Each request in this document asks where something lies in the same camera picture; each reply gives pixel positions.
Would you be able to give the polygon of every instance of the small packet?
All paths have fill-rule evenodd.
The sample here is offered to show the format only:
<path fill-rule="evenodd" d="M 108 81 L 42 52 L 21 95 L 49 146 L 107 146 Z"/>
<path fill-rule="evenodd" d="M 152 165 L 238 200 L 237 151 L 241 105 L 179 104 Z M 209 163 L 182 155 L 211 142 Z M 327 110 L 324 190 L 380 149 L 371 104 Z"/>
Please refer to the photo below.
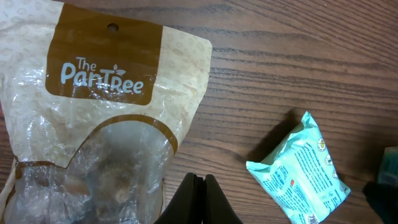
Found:
<path fill-rule="evenodd" d="M 384 151 L 377 182 L 398 187 L 398 146 L 387 147 Z"/>
<path fill-rule="evenodd" d="M 351 192 L 309 112 L 263 161 L 246 167 L 294 224 L 323 221 Z"/>

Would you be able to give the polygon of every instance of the packet label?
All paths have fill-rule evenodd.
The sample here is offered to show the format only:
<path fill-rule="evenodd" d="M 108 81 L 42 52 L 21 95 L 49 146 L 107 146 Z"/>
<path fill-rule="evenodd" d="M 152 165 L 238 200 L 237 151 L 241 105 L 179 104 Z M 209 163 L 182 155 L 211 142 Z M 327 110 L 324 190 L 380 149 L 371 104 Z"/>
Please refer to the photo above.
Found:
<path fill-rule="evenodd" d="M 149 104 L 162 29 L 64 5 L 47 57 L 47 91 L 70 98 Z"/>

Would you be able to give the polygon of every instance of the wood grain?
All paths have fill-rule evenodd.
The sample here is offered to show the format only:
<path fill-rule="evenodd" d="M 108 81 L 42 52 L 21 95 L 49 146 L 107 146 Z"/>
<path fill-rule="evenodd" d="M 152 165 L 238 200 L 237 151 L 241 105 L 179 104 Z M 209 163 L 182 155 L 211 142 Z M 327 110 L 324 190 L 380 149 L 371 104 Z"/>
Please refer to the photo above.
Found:
<path fill-rule="evenodd" d="M 324 223 L 381 223 L 361 190 L 398 145 L 398 5 L 378 0 L 115 0 L 77 5 L 209 39 L 207 93 L 165 178 L 214 174 L 244 223 L 288 223 L 245 169 L 312 113 L 353 192 Z M 0 122 L 0 185 L 12 153 Z"/>

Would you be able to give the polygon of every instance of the food in bag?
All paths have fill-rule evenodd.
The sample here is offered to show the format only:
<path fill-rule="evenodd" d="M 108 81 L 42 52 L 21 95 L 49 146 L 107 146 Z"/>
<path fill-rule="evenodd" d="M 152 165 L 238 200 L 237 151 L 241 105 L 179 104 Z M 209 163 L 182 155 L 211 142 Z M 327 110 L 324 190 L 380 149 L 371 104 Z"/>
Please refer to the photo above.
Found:
<path fill-rule="evenodd" d="M 351 192 L 309 112 L 263 161 L 246 167 L 293 224 L 323 221 Z"/>
<path fill-rule="evenodd" d="M 61 2 L 0 2 L 12 151 L 1 222 L 153 223 L 203 98 L 211 44 Z"/>

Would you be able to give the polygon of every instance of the black item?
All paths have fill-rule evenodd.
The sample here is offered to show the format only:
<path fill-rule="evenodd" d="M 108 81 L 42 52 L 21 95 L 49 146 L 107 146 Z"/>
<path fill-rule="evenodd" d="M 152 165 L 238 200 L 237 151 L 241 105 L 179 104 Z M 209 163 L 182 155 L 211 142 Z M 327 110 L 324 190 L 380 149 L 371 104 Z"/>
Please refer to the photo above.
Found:
<path fill-rule="evenodd" d="M 164 213 L 154 224 L 243 224 L 213 175 L 206 179 L 189 173 Z"/>
<path fill-rule="evenodd" d="M 385 224 L 398 223 L 398 188 L 370 182 L 363 193 Z"/>

